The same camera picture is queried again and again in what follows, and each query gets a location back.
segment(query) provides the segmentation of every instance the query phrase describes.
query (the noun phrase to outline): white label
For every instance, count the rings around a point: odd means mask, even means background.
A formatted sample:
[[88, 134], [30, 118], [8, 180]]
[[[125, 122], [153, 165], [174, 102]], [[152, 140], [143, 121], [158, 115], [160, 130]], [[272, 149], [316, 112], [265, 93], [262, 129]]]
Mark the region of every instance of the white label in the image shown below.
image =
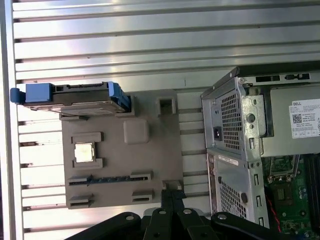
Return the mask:
[[222, 160], [222, 161], [225, 161], [225, 162], [227, 162], [227, 163], [236, 165], [236, 166], [239, 165], [239, 162], [238, 162], [237, 160], [231, 159], [231, 158], [226, 157], [226, 156], [218, 155], [218, 159], [220, 159], [220, 160]]
[[289, 112], [293, 139], [320, 136], [320, 99], [293, 101]]

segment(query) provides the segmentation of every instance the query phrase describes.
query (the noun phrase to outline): metal mesh panel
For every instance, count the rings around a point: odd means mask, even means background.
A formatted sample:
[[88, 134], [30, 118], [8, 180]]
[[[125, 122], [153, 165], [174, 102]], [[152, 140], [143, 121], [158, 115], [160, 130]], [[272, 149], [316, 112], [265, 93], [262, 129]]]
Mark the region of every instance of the metal mesh panel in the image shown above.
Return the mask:
[[221, 210], [243, 219], [247, 218], [247, 209], [242, 205], [240, 194], [225, 182], [220, 185]]
[[233, 94], [222, 99], [222, 130], [223, 141], [226, 148], [240, 150], [239, 132], [242, 131], [242, 123], [238, 110], [237, 95]]

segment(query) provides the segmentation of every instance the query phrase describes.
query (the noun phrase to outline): processor chip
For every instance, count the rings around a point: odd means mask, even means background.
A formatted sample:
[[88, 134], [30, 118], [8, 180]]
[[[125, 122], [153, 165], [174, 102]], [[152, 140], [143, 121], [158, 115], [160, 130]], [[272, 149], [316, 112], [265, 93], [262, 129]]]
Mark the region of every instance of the processor chip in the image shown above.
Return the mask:
[[93, 162], [95, 156], [93, 143], [76, 143], [74, 156], [77, 163]]

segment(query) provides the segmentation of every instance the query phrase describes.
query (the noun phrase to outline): metal panel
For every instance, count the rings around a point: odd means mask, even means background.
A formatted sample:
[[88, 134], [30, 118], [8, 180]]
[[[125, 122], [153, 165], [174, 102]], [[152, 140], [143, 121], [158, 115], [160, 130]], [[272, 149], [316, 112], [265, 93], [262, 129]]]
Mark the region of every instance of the metal panel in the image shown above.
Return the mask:
[[21, 42], [14, 51], [15, 59], [25, 59], [319, 40], [318, 26], [306, 25]]
[[23, 238], [17, 107], [9, 89], [16, 86], [12, 2], [0, 1], [0, 168], [4, 239]]
[[[10, 87], [16, 74], [22, 90], [25, 83], [102, 81], [119, 83], [126, 92], [177, 89], [185, 190], [188, 196], [203, 195], [208, 177], [200, 133], [201, 88], [212, 86], [235, 65], [319, 60], [319, 5], [319, 0], [15, 2], [6, 12], [10, 24], [15, 19], [7, 33]], [[12, 152], [18, 166], [14, 180], [20, 187], [21, 163], [21, 184], [27, 188], [23, 204], [31, 209], [23, 213], [24, 228], [31, 231], [25, 239], [63, 239], [119, 212], [141, 214], [149, 207], [63, 208], [59, 116], [17, 109], [20, 143], [35, 144]], [[12, 139], [18, 142], [18, 127]], [[16, 196], [20, 211], [19, 192]], [[184, 202], [210, 212], [208, 196]], [[21, 239], [19, 218], [16, 225]]]
[[118, 34], [156, 30], [175, 30], [188, 28], [217, 28], [224, 26], [257, 26], [286, 24], [295, 22], [320, 21], [320, 6], [244, 9], [218, 12], [184, 12], [176, 14], [114, 16], [88, 19], [67, 19], [38, 22], [18, 22], [14, 24], [14, 37], [40, 38], [88, 34]]
[[[32, 18], [32, 17], [51, 17], [51, 16], [76, 16], [76, 15], [92, 15], [92, 14], [111, 14], [122, 13], [130, 14], [134, 12], [170, 12], [174, 10], [188, 11], [189, 9], [203, 10], [209, 9], [212, 11], [224, 9], [224, 8], [264, 8], [275, 7], [277, 5], [289, 7], [290, 5], [301, 4], [300, 0], [292, 0], [290, 2], [285, 0], [279, 0], [277, 2], [259, 2], [256, 0], [233, 0], [227, 2], [210, 1], [210, 0], [198, 0], [198, 1], [180, 1], [173, 0], [171, 2], [154, 2], [154, 0], [147, 1], [146, 4], [141, 4], [140, 0], [133, 2], [121, 1], [109, 2], [103, 0], [87, 1], [83, 0], [80, 3], [73, 0], [67, 0], [63, 2], [52, 1], [52, 3], [41, 2], [36, 5], [34, 3], [22, 2], [14, 3], [14, 18]], [[305, 0], [303, 5], [311, 5], [317, 3], [316, 0]]]
[[[204, 213], [209, 213], [209, 197], [190, 197], [183, 200], [186, 207], [195, 207], [200, 203], [197, 208], [201, 209]], [[25, 211], [23, 213], [24, 227], [28, 229], [45, 229], [50, 228], [76, 228], [76, 226], [84, 227], [91, 226], [102, 222], [114, 215], [122, 212], [131, 211], [140, 216], [148, 208], [160, 207], [160, 203], [151, 204], [138, 204], [127, 206], [115, 207], [100, 207], [100, 208], [87, 208], [87, 209], [42, 209], [35, 211]]]

